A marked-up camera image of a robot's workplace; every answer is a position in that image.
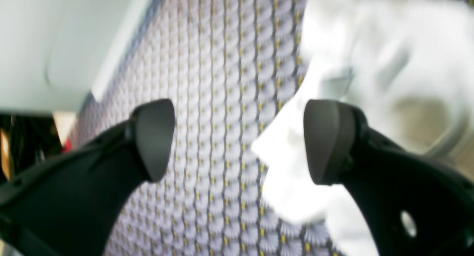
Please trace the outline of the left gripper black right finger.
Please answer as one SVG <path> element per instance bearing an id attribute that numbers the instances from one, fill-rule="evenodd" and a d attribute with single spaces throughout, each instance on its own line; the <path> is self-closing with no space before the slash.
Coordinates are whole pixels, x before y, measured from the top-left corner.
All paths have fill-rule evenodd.
<path id="1" fill-rule="evenodd" d="M 357 107 L 310 100 L 303 115 L 316 185 L 343 185 L 381 256 L 472 256 L 473 183 L 452 167 L 403 150 Z"/>

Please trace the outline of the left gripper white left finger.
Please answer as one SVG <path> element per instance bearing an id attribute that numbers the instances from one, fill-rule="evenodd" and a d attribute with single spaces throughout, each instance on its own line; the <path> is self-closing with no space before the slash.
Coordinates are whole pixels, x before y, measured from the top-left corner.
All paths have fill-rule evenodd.
<path id="1" fill-rule="evenodd" d="M 1 186 L 2 256 L 101 256 L 130 195 L 160 182 L 176 126 L 170 99 L 134 109 L 129 119 Z"/>

